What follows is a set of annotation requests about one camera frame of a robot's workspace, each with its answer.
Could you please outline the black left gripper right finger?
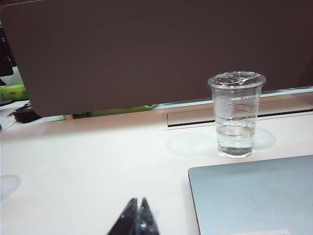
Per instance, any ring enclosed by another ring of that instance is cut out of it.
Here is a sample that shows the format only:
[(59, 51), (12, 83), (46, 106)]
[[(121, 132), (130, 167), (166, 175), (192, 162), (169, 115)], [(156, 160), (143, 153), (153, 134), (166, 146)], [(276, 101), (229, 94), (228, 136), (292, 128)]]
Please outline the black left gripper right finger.
[(146, 198), (142, 199), (141, 206), (138, 210), (138, 234), (159, 235), (157, 223)]

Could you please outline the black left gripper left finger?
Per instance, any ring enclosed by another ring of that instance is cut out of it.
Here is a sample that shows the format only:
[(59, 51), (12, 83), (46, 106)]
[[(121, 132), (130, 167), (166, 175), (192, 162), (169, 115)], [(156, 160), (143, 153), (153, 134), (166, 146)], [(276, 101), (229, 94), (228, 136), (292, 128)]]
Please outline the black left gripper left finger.
[(132, 198), (123, 209), (111, 230), (108, 232), (108, 235), (131, 235), (136, 216), (137, 198)]

